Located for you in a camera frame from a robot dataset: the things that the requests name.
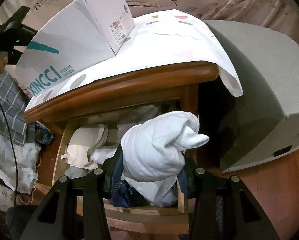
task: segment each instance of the wooden drawer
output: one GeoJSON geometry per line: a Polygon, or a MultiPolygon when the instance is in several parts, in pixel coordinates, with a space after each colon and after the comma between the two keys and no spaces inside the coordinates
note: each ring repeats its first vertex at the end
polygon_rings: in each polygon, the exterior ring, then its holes
{"type": "MultiPolygon", "coordinates": [[[[120,109],[115,111],[115,115],[119,118],[131,111],[129,109],[120,109]]],[[[69,165],[60,159],[65,154],[66,145],[69,143],[73,133],[84,125],[92,123],[106,123],[109,127],[116,126],[117,121],[108,120],[113,112],[97,114],[80,119],[73,119],[67,122],[64,130],[60,147],[57,153],[57,159],[54,167],[52,184],[64,175],[69,165]]],[[[143,206],[135,208],[120,208],[112,206],[107,199],[104,199],[104,207],[109,226],[121,228],[124,230],[155,233],[155,234],[187,234],[188,233],[188,214],[186,207],[186,199],[178,187],[178,206],[162,208],[159,206],[143,206]]],[[[78,197],[77,211],[82,213],[82,197],[78,197]]]]}

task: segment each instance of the white cardboard box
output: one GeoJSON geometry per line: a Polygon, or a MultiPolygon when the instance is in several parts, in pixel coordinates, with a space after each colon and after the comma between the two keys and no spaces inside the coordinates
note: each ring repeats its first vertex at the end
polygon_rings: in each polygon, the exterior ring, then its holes
{"type": "Polygon", "coordinates": [[[142,15],[134,18],[134,22],[134,29],[115,57],[90,66],[32,97],[25,111],[102,78],[201,60],[218,65],[219,76],[233,96],[243,94],[228,55],[201,20],[174,9],[142,15]]]}
{"type": "Polygon", "coordinates": [[[114,57],[135,24],[125,0],[74,0],[35,35],[15,69],[35,96],[114,57]]]}

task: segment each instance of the plaid fabric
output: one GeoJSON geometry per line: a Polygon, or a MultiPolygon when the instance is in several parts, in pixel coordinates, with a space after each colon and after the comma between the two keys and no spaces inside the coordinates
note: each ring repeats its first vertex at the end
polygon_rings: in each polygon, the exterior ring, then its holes
{"type": "MultiPolygon", "coordinates": [[[[34,142],[35,122],[26,124],[23,119],[29,98],[6,70],[0,76],[0,102],[10,126],[13,143],[23,146],[26,142],[34,142]]],[[[9,138],[1,108],[0,133],[9,138]]]]}

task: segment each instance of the wooden floor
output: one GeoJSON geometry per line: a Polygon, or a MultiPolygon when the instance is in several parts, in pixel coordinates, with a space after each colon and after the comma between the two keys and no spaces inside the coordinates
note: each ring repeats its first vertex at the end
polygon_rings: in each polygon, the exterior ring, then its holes
{"type": "MultiPolygon", "coordinates": [[[[56,136],[53,145],[42,150],[38,167],[38,182],[41,184],[51,186],[60,139],[56,136]]],[[[299,150],[259,166],[224,174],[220,173],[217,156],[207,156],[203,152],[199,155],[199,166],[214,175],[229,177],[235,174],[241,177],[270,218],[281,240],[289,240],[293,236],[299,228],[299,150]]],[[[39,204],[43,197],[44,194],[36,190],[32,204],[39,204]]],[[[178,239],[176,236],[155,236],[114,228],[111,231],[114,235],[120,234],[120,238],[113,239],[178,239]]]]}

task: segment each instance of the wooden edge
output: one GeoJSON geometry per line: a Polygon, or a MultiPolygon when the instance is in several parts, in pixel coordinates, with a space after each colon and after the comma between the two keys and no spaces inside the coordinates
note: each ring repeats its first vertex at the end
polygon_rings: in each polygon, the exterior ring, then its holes
{"type": "Polygon", "coordinates": [[[121,95],[116,99],[91,102],[88,106],[75,106],[73,109],[64,113],[51,113],[44,117],[47,123],[59,122],[75,118],[87,117],[90,115],[105,112],[117,111],[119,109],[158,104],[165,101],[177,101],[183,93],[183,87],[161,89],[159,91],[148,91],[134,93],[132,96],[121,95]]]}
{"type": "Polygon", "coordinates": [[[147,68],[97,80],[68,91],[24,113],[26,122],[44,119],[45,116],[66,112],[73,106],[86,106],[93,102],[114,99],[138,92],[159,90],[175,86],[215,80],[218,67],[206,61],[185,62],[147,68]]]}
{"type": "Polygon", "coordinates": [[[47,195],[47,193],[49,192],[49,190],[51,189],[50,186],[46,186],[44,184],[41,183],[35,183],[35,188],[37,188],[40,192],[42,192],[44,195],[47,195]]]}
{"type": "Polygon", "coordinates": [[[58,171],[64,172],[65,168],[64,166],[68,166],[64,161],[60,159],[60,156],[65,153],[65,148],[67,142],[69,142],[70,138],[72,137],[73,133],[75,132],[76,128],[78,125],[78,120],[71,120],[70,122],[67,122],[62,139],[60,141],[60,146],[57,152],[57,157],[56,157],[56,162],[54,166],[54,171],[53,171],[53,180],[52,180],[52,185],[54,185],[55,180],[58,179],[60,176],[64,175],[63,174],[57,174],[58,171]]]}
{"type": "Polygon", "coordinates": [[[148,216],[105,209],[107,223],[123,230],[163,235],[188,234],[188,214],[148,216]]]}
{"type": "Polygon", "coordinates": [[[107,199],[104,199],[104,208],[130,213],[130,214],[139,214],[139,215],[156,215],[156,216],[177,216],[182,215],[181,212],[177,210],[176,207],[162,208],[159,206],[145,206],[145,207],[134,207],[134,208],[122,208],[122,207],[114,207],[109,203],[107,199]]]}
{"type": "Polygon", "coordinates": [[[187,198],[185,198],[184,194],[181,191],[180,184],[177,181],[177,210],[184,214],[187,210],[187,198]]]}

